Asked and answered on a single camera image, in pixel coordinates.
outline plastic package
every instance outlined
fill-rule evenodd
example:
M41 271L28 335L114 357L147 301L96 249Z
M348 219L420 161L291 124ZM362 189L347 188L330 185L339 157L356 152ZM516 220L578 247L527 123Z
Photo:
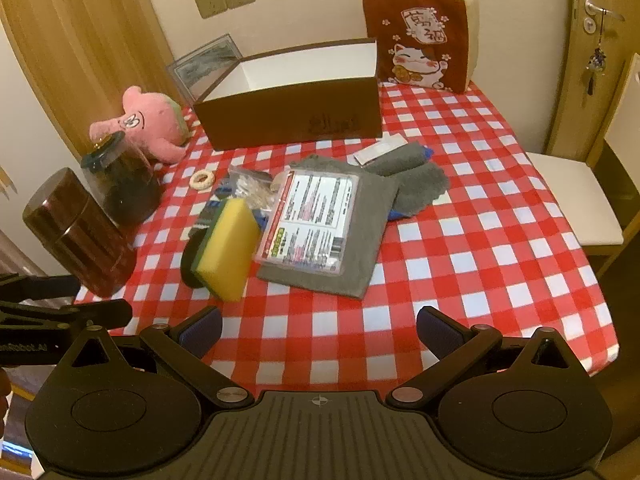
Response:
M357 187L354 174L289 170L256 260L305 272L340 274Z
M258 209L265 215L271 213L278 195L277 190L271 190L272 181L273 177L263 171L229 167L231 196L244 199L249 209Z

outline gray cloth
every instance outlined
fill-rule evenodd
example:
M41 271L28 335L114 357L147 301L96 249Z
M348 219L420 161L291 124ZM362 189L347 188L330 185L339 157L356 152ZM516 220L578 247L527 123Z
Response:
M362 298L367 291L378 259L386 219L398 193L399 181L395 178L385 178L367 173L357 166L318 155L310 155L300 162L292 164L292 167L357 174L360 177L351 216L351 226L342 256L341 273L337 276L331 276L262 264L258 270L258 278L318 292Z
M399 184L393 210L404 216L418 214L449 189L449 179L433 162L425 162L389 178L396 179Z
M449 189L449 179L433 162L427 162L424 146L409 142L364 166L366 171L396 178L398 196L393 210L413 216Z
M391 150L364 165L364 169L376 175L389 176L401 171L411 170L424 164L427 156L424 147L417 142L409 142Z

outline white wall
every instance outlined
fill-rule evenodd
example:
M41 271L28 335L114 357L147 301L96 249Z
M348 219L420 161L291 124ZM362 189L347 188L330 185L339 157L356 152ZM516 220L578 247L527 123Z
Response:
M558 88L569 0L480 0L473 80L527 150L544 143ZM256 0L207 20L193 0L152 0L175 57L231 33L245 56L366 36L362 0Z
M60 168L80 167L33 94L0 25L0 166L17 187L0 193L0 230L47 274L66 272L22 222L22 210Z

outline brown glass container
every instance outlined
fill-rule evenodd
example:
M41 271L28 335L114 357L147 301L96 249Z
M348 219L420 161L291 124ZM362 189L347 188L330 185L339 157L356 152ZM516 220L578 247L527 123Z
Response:
M120 290L136 266L135 250L69 168L40 186L22 219L46 250L101 298Z

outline yellow sponge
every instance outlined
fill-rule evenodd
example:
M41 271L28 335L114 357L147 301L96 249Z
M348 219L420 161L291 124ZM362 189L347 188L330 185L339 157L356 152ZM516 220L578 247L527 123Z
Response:
M209 227L191 271L223 301L239 301L249 275L260 228L241 198L229 198Z

